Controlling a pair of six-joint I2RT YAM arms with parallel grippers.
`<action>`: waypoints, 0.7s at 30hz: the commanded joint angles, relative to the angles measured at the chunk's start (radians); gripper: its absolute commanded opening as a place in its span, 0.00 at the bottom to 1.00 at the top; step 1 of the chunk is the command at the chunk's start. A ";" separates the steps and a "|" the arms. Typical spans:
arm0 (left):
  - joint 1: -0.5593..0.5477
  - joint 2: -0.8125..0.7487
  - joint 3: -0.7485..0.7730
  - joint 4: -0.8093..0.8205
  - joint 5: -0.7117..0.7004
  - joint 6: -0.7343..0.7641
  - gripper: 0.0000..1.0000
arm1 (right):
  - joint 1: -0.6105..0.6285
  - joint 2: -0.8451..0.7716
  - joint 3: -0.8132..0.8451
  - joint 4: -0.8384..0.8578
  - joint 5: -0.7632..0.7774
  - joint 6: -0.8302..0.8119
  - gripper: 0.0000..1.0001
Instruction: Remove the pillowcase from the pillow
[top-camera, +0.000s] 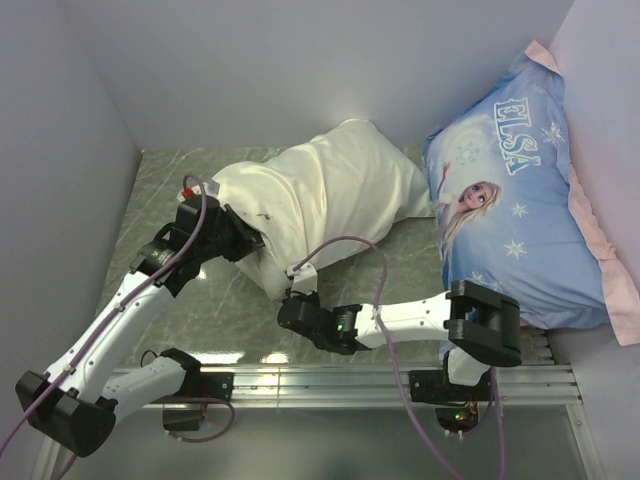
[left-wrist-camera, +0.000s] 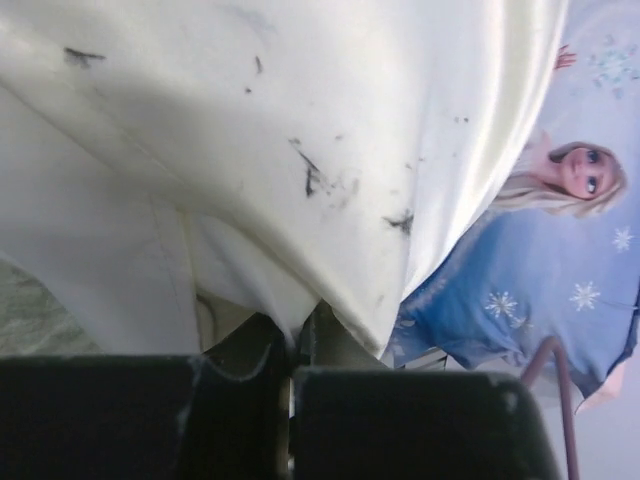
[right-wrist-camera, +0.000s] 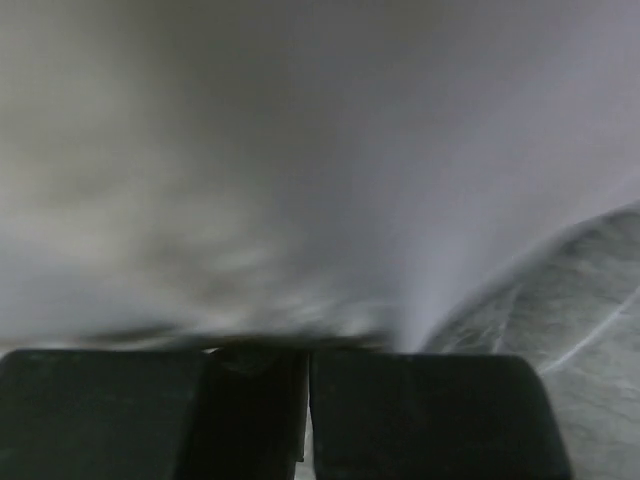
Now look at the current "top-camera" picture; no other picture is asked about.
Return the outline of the cream pillowcase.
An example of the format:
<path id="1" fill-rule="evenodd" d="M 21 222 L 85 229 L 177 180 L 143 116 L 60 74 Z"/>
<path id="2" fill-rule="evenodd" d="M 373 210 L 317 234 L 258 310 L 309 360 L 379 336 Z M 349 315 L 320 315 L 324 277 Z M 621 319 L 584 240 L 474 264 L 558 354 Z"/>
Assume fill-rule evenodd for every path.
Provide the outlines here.
<path id="1" fill-rule="evenodd" d="M 320 270 L 377 243 L 407 218 L 433 214 L 421 170 L 375 125 L 349 119 L 265 162 L 244 161 L 212 177 L 222 206 L 261 234 L 264 245 L 238 269 L 272 300 L 306 257 Z"/>

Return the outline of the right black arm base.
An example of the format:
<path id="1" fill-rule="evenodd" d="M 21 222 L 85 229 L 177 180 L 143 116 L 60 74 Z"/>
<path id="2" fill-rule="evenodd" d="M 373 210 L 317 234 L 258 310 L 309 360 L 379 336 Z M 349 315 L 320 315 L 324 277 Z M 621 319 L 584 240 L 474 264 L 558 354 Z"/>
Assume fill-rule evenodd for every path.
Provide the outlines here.
<path id="1" fill-rule="evenodd" d="M 408 381 L 411 402 L 433 406 L 444 432 L 460 438 L 486 421 L 496 400 L 491 371 L 485 372 L 476 386 L 450 383 L 444 372 L 436 370 L 410 370 Z"/>

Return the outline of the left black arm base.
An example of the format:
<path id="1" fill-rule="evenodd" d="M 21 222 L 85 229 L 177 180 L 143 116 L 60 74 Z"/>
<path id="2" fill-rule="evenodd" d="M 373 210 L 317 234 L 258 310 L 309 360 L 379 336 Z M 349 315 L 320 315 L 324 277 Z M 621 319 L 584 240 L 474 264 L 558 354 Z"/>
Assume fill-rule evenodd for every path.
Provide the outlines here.
<path id="1" fill-rule="evenodd" d="M 231 403 L 234 374 L 229 372 L 199 374 L 178 392 L 160 400 L 164 434 L 178 442 L 203 444 L 217 440 L 234 426 L 237 413 Z M 207 417 L 214 408 L 226 408 L 223 426 L 213 426 L 207 433 Z"/>

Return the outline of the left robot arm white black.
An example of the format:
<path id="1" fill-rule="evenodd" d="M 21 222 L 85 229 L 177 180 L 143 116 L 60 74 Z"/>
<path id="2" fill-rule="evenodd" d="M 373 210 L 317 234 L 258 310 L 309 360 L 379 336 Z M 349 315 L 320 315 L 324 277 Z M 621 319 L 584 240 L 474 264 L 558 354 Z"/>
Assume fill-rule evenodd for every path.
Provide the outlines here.
<path id="1" fill-rule="evenodd" d="M 85 458 L 116 424 L 165 397 L 203 397 L 201 364 L 171 348 L 145 367 L 114 378 L 118 362 L 151 321 L 217 257 L 239 261 L 262 247 L 260 233 L 230 206 L 192 197 L 174 221 L 140 248 L 111 301 L 79 340 L 45 373 L 26 372 L 16 384 L 25 422 Z"/>

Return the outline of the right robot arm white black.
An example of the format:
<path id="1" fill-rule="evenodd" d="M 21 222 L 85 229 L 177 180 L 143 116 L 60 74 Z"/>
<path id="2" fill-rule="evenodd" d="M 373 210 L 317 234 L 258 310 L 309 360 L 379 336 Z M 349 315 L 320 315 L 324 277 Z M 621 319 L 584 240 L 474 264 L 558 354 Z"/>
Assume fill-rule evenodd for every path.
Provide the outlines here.
<path id="1" fill-rule="evenodd" d="M 453 347 L 445 355 L 440 385 L 455 400 L 472 392 L 489 368 L 522 364 L 519 303 L 470 281 L 455 281 L 450 290 L 423 300 L 331 310 L 320 306 L 315 292 L 296 294 L 283 302 L 277 321 L 317 349 L 339 355 L 401 342 L 448 341 Z"/>

